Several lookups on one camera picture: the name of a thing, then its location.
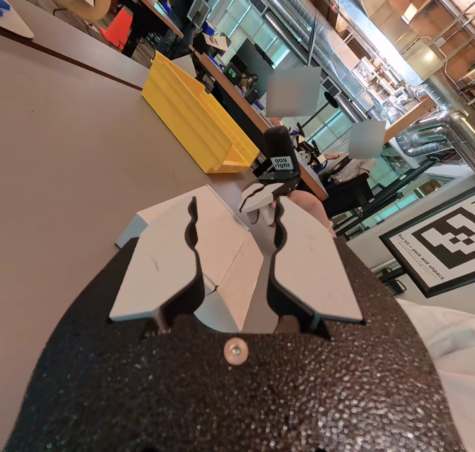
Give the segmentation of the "framed marker sign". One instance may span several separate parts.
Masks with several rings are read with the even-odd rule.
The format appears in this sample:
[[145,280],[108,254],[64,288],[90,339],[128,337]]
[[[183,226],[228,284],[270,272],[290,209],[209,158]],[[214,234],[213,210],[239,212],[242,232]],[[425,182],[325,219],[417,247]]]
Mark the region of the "framed marker sign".
[[382,234],[379,239],[426,298],[474,283],[474,189]]

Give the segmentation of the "computer monitor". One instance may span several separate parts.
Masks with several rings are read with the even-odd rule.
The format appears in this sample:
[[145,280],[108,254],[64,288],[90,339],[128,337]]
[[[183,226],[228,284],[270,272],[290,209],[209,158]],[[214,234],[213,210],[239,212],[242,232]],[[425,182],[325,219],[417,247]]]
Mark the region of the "computer monitor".
[[210,11],[211,7],[207,0],[194,0],[188,10],[187,18],[197,30],[200,30]]

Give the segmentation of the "person's right hand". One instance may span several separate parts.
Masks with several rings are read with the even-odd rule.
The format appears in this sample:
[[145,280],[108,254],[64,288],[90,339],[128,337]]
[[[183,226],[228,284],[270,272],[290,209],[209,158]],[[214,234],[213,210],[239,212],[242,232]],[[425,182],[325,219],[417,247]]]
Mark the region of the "person's right hand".
[[328,218],[322,202],[315,195],[303,190],[295,190],[288,195],[288,199],[317,219],[331,236],[336,238],[333,224]]

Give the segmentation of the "long wood-edged desk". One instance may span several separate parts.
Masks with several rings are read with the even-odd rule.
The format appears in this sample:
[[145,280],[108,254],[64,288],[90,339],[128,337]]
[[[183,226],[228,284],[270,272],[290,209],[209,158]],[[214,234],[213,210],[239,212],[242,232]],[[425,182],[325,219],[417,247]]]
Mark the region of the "long wood-edged desk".
[[[151,24],[157,29],[157,33],[164,35],[166,30],[171,30],[174,35],[174,44],[178,45],[181,41],[179,31],[175,29],[173,23],[168,23],[165,16],[147,0],[133,0],[132,4],[123,4],[134,13],[133,22],[136,21],[137,15],[140,16],[137,29],[131,29],[126,44],[131,44],[135,35],[142,38],[146,25]],[[132,5],[138,7],[138,14],[131,8]],[[252,164],[253,174],[258,177],[273,169],[269,159],[265,158],[266,148],[264,147],[263,133],[271,127],[270,123],[264,121],[264,117],[259,115],[255,107],[245,101],[244,97],[239,95],[237,88],[232,86],[222,71],[211,60],[209,55],[199,53],[193,45],[189,45],[187,52],[183,55],[191,55],[195,70],[197,71],[197,79],[202,80],[205,75],[214,79],[214,87],[211,94],[224,107],[230,117],[238,124],[247,137],[255,146],[260,149],[259,155]]]

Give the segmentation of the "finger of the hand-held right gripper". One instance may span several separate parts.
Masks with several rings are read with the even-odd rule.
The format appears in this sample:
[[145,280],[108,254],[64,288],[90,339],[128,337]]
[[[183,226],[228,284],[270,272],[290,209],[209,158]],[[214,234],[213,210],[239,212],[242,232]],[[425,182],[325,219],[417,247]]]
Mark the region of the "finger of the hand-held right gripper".
[[241,201],[273,201],[274,184],[254,183],[245,188],[241,194]]
[[264,206],[271,205],[275,200],[276,193],[279,194],[284,183],[254,183],[245,188],[241,193],[239,212],[251,212]]

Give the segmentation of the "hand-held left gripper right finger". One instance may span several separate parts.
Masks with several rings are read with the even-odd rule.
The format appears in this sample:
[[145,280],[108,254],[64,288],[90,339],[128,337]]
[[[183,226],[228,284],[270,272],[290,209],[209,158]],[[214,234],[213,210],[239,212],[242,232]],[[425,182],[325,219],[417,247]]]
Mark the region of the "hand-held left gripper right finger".
[[300,323],[363,322],[329,229],[285,196],[276,201],[275,224],[267,292],[271,309]]

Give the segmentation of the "white cardboard box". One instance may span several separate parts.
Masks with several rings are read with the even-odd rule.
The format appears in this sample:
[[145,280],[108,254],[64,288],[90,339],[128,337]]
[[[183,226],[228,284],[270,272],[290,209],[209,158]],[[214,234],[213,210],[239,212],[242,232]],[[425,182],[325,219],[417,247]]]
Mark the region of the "white cardboard box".
[[137,212],[118,237],[125,247],[161,213],[179,200],[195,196],[198,207],[197,251],[204,278],[205,298],[195,311],[207,327],[238,334],[244,328],[263,255],[248,227],[209,185]]

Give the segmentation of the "yellow plastic bin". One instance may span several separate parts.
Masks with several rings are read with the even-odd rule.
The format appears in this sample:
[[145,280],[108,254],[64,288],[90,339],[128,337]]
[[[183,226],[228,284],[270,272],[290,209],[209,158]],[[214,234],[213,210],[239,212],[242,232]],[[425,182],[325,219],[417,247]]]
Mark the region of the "yellow plastic bin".
[[246,171],[259,149],[204,85],[155,53],[142,96],[205,174]]

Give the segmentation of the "silver air duct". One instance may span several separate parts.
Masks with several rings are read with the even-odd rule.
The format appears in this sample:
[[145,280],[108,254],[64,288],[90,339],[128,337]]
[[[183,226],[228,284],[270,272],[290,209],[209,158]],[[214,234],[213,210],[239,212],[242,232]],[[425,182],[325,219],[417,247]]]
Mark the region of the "silver air duct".
[[460,111],[435,112],[412,123],[395,136],[401,152],[409,158],[447,154],[454,150],[475,170],[475,123]]

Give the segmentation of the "person's white shirt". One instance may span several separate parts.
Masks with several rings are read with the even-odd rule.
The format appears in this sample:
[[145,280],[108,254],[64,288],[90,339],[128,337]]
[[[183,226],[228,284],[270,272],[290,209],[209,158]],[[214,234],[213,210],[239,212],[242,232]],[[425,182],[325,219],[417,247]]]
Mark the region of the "person's white shirt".
[[444,307],[397,302],[422,338],[467,451],[475,450],[475,316]]

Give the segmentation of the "orange chair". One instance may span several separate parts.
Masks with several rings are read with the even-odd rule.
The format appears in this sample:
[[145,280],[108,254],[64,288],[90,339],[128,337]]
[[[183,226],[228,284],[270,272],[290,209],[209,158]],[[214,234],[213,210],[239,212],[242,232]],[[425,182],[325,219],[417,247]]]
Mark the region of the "orange chair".
[[110,25],[107,28],[99,28],[99,31],[109,45],[122,52],[131,30],[132,21],[133,15],[127,8],[122,7]]

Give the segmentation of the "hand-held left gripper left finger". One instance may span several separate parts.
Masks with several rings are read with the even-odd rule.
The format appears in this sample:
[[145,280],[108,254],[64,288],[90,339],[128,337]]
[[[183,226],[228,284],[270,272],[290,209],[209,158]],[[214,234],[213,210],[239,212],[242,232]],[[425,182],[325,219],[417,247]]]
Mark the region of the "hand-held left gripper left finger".
[[194,315],[205,298],[197,251],[198,207],[187,196],[161,213],[140,234],[116,300],[112,321]]

